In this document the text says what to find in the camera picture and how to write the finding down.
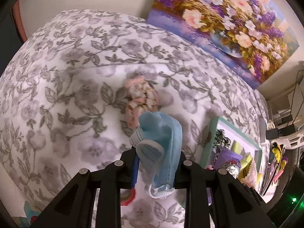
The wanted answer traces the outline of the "blue face mask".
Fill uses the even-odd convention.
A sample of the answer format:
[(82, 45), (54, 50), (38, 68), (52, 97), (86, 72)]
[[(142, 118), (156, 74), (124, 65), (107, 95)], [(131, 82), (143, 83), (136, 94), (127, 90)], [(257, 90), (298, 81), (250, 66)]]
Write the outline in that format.
[(182, 149), (182, 126), (162, 112), (146, 111), (129, 138), (145, 170), (145, 192), (151, 198), (165, 199), (174, 189)]

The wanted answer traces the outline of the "white power strip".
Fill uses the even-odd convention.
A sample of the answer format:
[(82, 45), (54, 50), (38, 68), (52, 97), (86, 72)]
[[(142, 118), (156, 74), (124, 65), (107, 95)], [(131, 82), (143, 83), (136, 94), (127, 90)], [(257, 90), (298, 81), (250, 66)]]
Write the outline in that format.
[(267, 120), (263, 117), (259, 118), (260, 144), (266, 143)]

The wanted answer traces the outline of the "leopard print scrunchie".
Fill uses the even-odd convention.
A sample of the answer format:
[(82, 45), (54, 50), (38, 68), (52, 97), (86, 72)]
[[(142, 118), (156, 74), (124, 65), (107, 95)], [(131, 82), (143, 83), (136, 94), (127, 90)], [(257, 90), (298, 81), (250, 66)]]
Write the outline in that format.
[(213, 141), (213, 147), (214, 148), (227, 148), (230, 149), (231, 147), (231, 140), (230, 138), (225, 136), (225, 130), (223, 129), (217, 129), (215, 133), (215, 138)]

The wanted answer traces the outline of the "teal white shallow box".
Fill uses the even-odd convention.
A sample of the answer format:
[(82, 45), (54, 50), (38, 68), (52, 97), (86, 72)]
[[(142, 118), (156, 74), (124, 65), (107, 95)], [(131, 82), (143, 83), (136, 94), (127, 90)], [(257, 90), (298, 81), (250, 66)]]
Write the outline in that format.
[(208, 126), (207, 140), (200, 158), (200, 166), (214, 165), (220, 151), (227, 148), (239, 155), (250, 153), (260, 170), (262, 149), (251, 138), (222, 117), (213, 118)]

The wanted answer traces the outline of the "light green cloth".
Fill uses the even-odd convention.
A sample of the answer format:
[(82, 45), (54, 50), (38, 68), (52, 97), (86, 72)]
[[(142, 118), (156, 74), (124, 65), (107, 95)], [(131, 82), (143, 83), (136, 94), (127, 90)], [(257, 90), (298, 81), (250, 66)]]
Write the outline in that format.
[(242, 145), (237, 142), (237, 141), (233, 141), (230, 150), (238, 155), (243, 156), (245, 154), (244, 148), (242, 147)]

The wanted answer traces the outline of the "red tape roll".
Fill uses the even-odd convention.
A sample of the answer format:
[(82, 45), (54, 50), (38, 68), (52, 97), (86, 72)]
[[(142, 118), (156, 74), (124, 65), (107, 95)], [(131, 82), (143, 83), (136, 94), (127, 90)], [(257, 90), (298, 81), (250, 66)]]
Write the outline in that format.
[(120, 206), (128, 206), (135, 199), (136, 191), (132, 189), (121, 189)]

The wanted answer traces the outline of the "black power adapter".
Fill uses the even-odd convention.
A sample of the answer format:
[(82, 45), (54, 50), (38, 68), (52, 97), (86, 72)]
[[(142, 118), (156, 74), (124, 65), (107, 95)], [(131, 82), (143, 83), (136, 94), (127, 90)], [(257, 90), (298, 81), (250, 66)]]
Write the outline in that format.
[(267, 140), (277, 139), (280, 136), (280, 130), (278, 128), (266, 130), (265, 135)]

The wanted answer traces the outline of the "flower still-life painting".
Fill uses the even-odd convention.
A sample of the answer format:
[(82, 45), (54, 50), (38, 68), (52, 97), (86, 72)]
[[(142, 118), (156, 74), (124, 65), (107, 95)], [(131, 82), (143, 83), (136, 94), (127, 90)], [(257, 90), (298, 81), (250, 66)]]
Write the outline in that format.
[(299, 47), (271, 0), (155, 0), (147, 21), (212, 54), (254, 89)]

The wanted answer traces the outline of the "pink fluffy cloth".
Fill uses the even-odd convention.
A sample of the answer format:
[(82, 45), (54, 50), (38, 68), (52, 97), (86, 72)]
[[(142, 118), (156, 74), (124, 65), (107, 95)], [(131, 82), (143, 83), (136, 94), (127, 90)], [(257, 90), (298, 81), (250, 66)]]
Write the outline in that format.
[(243, 170), (243, 176), (240, 179), (240, 181), (243, 184), (247, 185), (248, 187), (255, 188), (257, 185), (257, 178), (258, 178), (258, 172), (257, 172), (256, 162), (254, 159), (252, 159), (249, 164), (249, 169)]

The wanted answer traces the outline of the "floral grey white blanket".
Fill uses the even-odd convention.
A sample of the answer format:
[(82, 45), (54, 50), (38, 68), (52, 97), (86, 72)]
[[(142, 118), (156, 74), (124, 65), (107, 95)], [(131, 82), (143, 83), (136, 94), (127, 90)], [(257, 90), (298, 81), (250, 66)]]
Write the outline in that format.
[[(142, 77), (128, 92), (125, 83)], [(1, 164), (28, 199), (33, 222), (81, 168), (96, 171), (130, 148), (132, 94), (155, 91), (182, 126), (182, 151), (199, 162), (211, 118), (260, 142), (264, 97), (219, 59), (144, 19), (66, 10), (39, 28), (1, 76)]]

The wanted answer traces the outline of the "yellow sponge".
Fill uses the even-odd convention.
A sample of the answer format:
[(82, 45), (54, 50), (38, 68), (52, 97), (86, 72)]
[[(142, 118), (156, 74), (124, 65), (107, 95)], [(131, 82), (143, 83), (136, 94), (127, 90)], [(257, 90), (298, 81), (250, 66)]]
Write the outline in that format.
[(239, 180), (247, 176), (249, 169), (250, 169), (252, 159), (253, 159), (253, 157), (251, 156), (250, 152), (245, 153), (243, 155), (243, 157), (241, 158), (241, 160), (240, 160), (241, 169), (240, 169), (240, 172), (238, 175)]

